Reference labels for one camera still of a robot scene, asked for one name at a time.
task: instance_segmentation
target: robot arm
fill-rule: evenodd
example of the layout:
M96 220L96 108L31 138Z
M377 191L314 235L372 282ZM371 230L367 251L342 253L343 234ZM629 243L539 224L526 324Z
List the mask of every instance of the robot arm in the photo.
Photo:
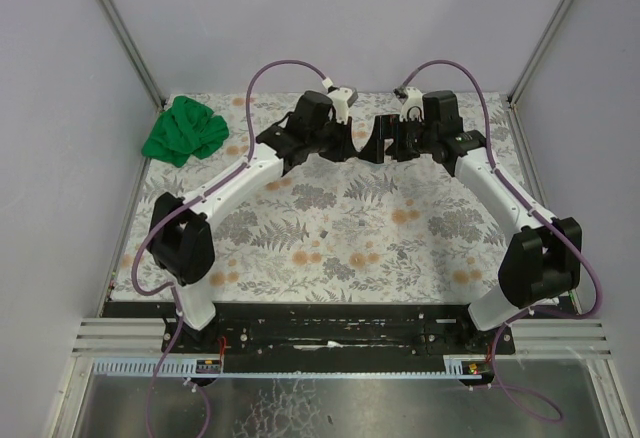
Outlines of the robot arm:
M376 117L374 135L360 158L381 163L381 146L387 138L394 142L386 154L398 161L431 154L478 197L509 243L498 285L468 308L474 327L479 331L493 329L540 300L576 288L580 281L578 259L496 176L487 158L485 137L476 130L464 131L455 94L439 91L421 95L415 88L397 89L395 94L402 102L400 114ZM580 249L582 231L575 220L559 220L536 203L499 163L496 167L536 211Z
M212 235L222 220L256 190L304 163L311 153L335 162L357 155L349 117L349 107L356 101L357 92L333 86L328 91L326 95L307 91L293 112L259 134L250 163L225 185L208 192L247 158L240 159L183 198L165 193L156 200L150 229L183 203L203 197L170 221L147 248L156 264L167 269L180 285L176 291L185 321L191 328L201 330L215 317L209 285L202 278L215 261Z

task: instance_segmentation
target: floral tablecloth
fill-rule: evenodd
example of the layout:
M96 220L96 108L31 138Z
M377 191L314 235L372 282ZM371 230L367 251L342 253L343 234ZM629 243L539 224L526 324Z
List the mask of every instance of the floral tablecloth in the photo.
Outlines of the floral tablecloth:
M224 116L231 136L210 158L191 157L182 168L151 163L112 300L145 299L133 290L130 273L154 200L164 191L180 195L202 185L247 150L241 95L188 96ZM485 96L494 153L522 181L499 95ZM281 119L298 97L256 94L257 130ZM484 130L477 96L460 93L458 100L465 129ZM392 94L361 93L351 110L356 147L366 143L376 114L398 109ZM212 300L282 302L466 303L496 283L506 249L476 197L428 156L384 165L312 156L239 204L215 231L214 246L216 262L206 277ZM145 288L167 280L148 253L139 276Z

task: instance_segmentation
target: floor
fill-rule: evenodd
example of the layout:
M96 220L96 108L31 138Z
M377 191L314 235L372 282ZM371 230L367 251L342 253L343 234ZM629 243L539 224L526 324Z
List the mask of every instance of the floor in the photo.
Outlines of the floor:
M231 136L208 159L178 169L152 161L111 300L145 298L131 286L133 256L149 226L154 200L209 181L247 149L241 95L188 95L221 114ZM257 94L257 129L281 119L299 94ZM485 95L494 153L520 182L507 117L497 93ZM458 94L465 128L483 130L474 94ZM352 108L353 138L362 147L376 114L397 112L392 94L361 93ZM372 165L334 164L317 156L239 204L214 235L216 262L206 279L213 301L468 303L497 281L502 234L473 194L429 157ZM148 254L145 288L167 280ZM152 298L170 300L168 293Z
M204 436L522 438L609 436L588 372L578 361L501 362L512 385L531 387L557 403L562 425L540 423L510 403L499 389L465 390L442 380L219 379L206 387L212 410ZM94 376L78 438L146 436L144 407L149 378ZM523 404L553 417L526 395ZM154 388L150 419L154 436L196 436L204 422L197 393L165 378Z

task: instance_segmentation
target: gray wall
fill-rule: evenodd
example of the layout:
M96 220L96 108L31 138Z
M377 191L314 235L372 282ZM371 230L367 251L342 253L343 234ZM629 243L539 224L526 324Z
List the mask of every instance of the gray wall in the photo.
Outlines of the gray wall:
M0 0L0 435L44 429L153 107L94 0Z
M389 91L419 63L464 63L487 90L507 91L559 0L115 0L159 85L168 92L244 91L281 58L313 62L334 81ZM468 90L434 69L427 87ZM317 86L306 70L272 71L258 88Z
M601 317L637 419L639 92L640 0L578 0L519 106L553 210L584 229L605 290Z

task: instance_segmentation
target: crumpled green fabric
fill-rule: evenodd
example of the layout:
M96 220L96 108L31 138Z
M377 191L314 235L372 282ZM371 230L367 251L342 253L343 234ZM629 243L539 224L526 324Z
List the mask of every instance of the crumpled green fabric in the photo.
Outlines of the crumpled green fabric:
M142 147L142 154L178 168L189 156L211 156L229 137L227 123L213 110L186 96L177 96L163 112Z

